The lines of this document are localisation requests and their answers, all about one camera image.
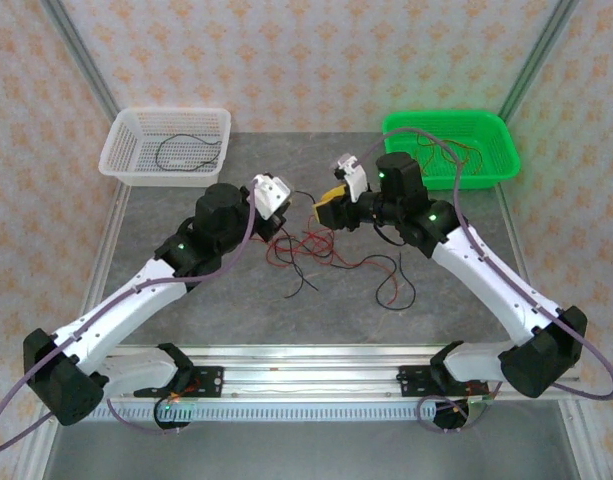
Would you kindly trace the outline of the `green plastic mesh basket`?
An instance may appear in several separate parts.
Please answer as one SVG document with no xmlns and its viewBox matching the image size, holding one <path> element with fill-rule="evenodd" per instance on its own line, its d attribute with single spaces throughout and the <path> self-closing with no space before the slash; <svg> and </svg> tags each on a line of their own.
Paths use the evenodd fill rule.
<svg viewBox="0 0 613 480">
<path fill-rule="evenodd" d="M 506 124 L 484 110 L 427 110 L 392 113 L 382 122 L 389 133 L 403 127 L 422 129 L 449 145 L 463 163 L 462 190 L 487 189 L 515 177 L 521 161 Z M 451 190 L 456 165 L 440 146 L 415 133 L 399 133 L 384 141 L 385 151 L 407 152 L 418 161 L 424 185 Z"/>
</svg>

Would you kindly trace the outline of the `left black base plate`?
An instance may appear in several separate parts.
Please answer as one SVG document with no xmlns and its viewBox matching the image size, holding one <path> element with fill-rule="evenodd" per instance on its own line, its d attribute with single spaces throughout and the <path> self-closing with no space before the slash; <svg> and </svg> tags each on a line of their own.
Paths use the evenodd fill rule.
<svg viewBox="0 0 613 480">
<path fill-rule="evenodd" d="M 220 398 L 224 368 L 193 366 L 180 369 L 163 387 L 148 387 L 133 392 L 136 398 Z"/>
</svg>

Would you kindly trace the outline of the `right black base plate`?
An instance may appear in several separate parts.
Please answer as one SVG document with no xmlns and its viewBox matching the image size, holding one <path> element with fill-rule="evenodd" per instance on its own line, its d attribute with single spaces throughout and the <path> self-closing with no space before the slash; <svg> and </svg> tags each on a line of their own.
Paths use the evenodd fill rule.
<svg viewBox="0 0 613 480">
<path fill-rule="evenodd" d="M 400 366 L 396 375 L 403 397 L 441 395 L 470 397 L 490 393 L 486 382 L 470 380 L 459 382 L 444 367 L 432 365 Z"/>
</svg>

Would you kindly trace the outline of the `aluminium mounting rail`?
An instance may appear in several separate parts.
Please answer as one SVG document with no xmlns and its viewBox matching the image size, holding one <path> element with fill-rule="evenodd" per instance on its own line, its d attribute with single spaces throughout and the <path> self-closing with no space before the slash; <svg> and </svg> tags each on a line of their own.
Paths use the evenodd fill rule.
<svg viewBox="0 0 613 480">
<path fill-rule="evenodd" d="M 396 401 L 404 365 L 425 365 L 437 345 L 215 345 L 182 351 L 224 368 L 223 401 Z"/>
</svg>

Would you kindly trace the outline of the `aluminium table side rail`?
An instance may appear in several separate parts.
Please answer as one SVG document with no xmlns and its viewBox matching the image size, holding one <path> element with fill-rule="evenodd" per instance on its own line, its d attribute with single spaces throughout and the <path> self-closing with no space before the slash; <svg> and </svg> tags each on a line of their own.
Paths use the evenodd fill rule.
<svg viewBox="0 0 613 480">
<path fill-rule="evenodd" d="M 510 204 L 506 198 L 505 192 L 501 184 L 495 186 L 495 192 L 499 201 L 500 210 L 506 225 L 508 238 L 512 247 L 513 256 L 517 266 L 518 275 L 528 284 L 531 283 L 530 274 L 527 269 L 525 256 L 522 251 L 522 245 L 519 237 L 519 231 L 515 226 L 512 218 Z"/>
<path fill-rule="evenodd" d="M 95 307 L 103 297 L 107 282 L 113 253 L 121 230 L 131 188 L 121 182 L 117 183 L 110 210 L 107 215 L 106 225 L 97 255 L 92 267 L 88 287 L 84 295 L 81 314 L 87 313 Z"/>
</svg>

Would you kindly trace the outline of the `white plastic mesh basket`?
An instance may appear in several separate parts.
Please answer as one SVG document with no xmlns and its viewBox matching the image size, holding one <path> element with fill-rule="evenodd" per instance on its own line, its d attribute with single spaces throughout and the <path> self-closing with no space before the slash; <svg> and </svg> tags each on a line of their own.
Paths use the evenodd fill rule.
<svg viewBox="0 0 613 480">
<path fill-rule="evenodd" d="M 98 170 L 130 187 L 205 188 L 219 179 L 230 132 L 231 114 L 223 108 L 125 108 Z"/>
</svg>

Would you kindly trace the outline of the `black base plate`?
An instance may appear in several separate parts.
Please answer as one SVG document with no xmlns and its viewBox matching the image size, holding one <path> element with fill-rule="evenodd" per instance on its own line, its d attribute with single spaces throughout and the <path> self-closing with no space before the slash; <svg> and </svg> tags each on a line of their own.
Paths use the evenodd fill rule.
<svg viewBox="0 0 613 480">
<path fill-rule="evenodd" d="M 396 375 L 403 397 L 441 395 L 470 397 L 490 393 L 486 382 L 470 380 L 459 382 L 444 367 L 432 365 L 400 366 Z"/>
<path fill-rule="evenodd" d="M 136 398 L 220 398 L 224 368 L 193 366 L 180 369 L 163 387 L 148 387 L 133 392 Z"/>
</svg>

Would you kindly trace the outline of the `aluminium frame post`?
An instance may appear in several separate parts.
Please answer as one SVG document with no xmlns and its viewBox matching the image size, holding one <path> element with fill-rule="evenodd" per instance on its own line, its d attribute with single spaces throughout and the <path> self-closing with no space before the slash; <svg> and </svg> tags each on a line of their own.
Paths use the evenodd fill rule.
<svg viewBox="0 0 613 480">
<path fill-rule="evenodd" d="M 62 0 L 39 0 L 104 114 L 114 121 L 120 108 Z"/>
<path fill-rule="evenodd" d="M 557 0 L 498 112 L 504 123 L 508 124 L 520 107 L 579 2 L 580 0 Z"/>
</svg>

